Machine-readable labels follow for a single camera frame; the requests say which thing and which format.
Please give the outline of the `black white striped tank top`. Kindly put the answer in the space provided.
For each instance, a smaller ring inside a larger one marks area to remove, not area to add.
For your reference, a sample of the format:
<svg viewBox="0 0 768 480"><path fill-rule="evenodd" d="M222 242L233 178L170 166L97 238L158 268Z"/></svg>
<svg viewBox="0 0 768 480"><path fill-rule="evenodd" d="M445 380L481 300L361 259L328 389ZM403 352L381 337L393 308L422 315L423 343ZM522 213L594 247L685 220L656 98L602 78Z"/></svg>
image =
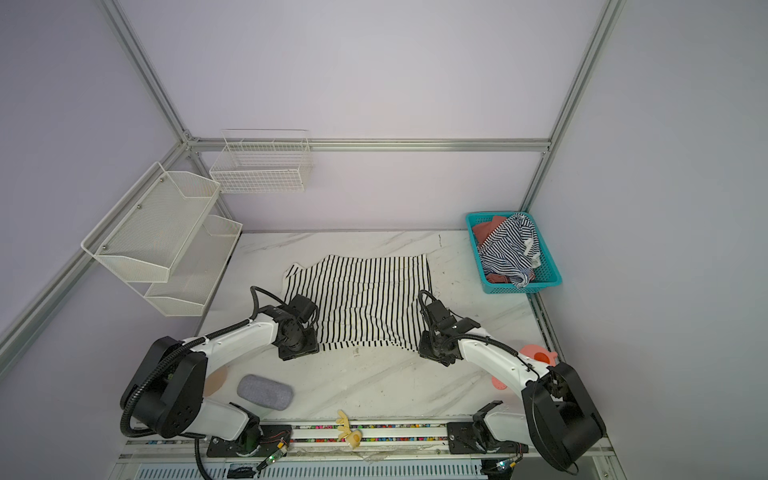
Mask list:
<svg viewBox="0 0 768 480"><path fill-rule="evenodd" d="M283 295L302 295L318 307L316 331L322 351L353 347L398 347L415 352L426 324L419 293L432 289L426 255L356 258L328 255L289 267Z"/></svg>

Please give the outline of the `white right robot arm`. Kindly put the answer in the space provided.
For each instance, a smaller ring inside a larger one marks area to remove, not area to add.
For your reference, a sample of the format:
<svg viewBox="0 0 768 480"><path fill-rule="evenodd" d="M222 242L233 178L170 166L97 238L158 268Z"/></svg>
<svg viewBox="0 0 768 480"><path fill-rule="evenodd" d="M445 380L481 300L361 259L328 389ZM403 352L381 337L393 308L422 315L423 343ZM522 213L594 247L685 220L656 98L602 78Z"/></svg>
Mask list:
<svg viewBox="0 0 768 480"><path fill-rule="evenodd" d="M494 400L471 421L451 424L451 448L509 454L490 476L510 478L531 449L555 470L578 474L578 459L606 435L606 425L576 370L523 354L477 321L457 316L427 290L419 292L418 305L426 325L418 343L422 358L445 367L468 362L512 390L523 405L521 413L508 412Z"/></svg>

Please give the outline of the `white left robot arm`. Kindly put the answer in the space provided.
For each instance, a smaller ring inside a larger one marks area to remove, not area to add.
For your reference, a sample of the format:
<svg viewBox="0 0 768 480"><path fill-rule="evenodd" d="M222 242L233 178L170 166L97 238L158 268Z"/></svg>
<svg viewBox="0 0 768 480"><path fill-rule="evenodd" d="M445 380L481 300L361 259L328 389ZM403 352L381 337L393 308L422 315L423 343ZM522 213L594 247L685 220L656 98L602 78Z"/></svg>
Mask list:
<svg viewBox="0 0 768 480"><path fill-rule="evenodd" d="M303 295L262 306L250 317L208 334L150 346L121 399L119 428L127 438L159 435L216 437L244 443L262 435L257 415L234 404L207 399L213 373L261 347L274 347L287 361L319 351L318 306Z"/></svg>

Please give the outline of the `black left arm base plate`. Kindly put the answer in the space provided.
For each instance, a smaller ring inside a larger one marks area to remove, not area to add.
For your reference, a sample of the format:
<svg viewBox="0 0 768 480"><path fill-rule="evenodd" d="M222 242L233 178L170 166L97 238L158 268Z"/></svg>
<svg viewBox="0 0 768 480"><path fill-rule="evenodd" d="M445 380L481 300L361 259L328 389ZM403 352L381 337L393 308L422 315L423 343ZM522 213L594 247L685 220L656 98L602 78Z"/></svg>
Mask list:
<svg viewBox="0 0 768 480"><path fill-rule="evenodd" d="M289 424L260 424L247 427L235 440L214 437L207 447L208 458L267 457L278 444L290 442L293 428Z"/></svg>

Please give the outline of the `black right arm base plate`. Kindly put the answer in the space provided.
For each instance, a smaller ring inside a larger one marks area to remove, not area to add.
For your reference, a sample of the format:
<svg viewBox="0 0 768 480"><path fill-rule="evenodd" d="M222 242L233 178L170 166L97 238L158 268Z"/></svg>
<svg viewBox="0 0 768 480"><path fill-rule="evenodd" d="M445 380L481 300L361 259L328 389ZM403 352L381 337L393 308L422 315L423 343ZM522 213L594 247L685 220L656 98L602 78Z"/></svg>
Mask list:
<svg viewBox="0 0 768 480"><path fill-rule="evenodd" d="M471 421L446 424L448 446L451 454L526 454L529 447L511 440L498 440L485 424L486 415L502 404L492 401L475 412Z"/></svg>

